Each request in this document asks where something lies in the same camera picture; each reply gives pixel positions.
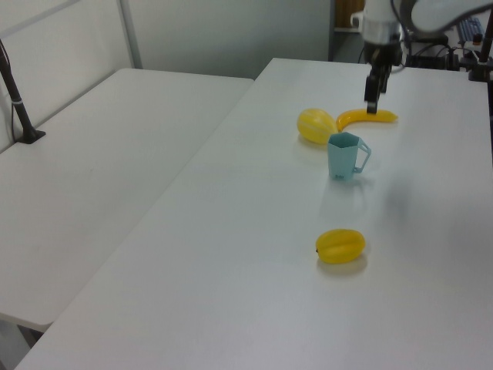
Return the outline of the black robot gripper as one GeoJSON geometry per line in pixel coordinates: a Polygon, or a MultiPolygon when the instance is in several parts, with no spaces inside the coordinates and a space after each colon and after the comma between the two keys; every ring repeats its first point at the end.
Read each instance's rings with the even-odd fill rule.
{"type": "Polygon", "coordinates": [[[366,78],[364,91],[367,113],[377,113],[379,96],[381,93],[387,92],[387,81],[392,72],[392,66],[401,64],[402,55],[400,40],[394,40],[390,44],[384,45],[364,42],[364,61],[372,66],[366,78]]]}

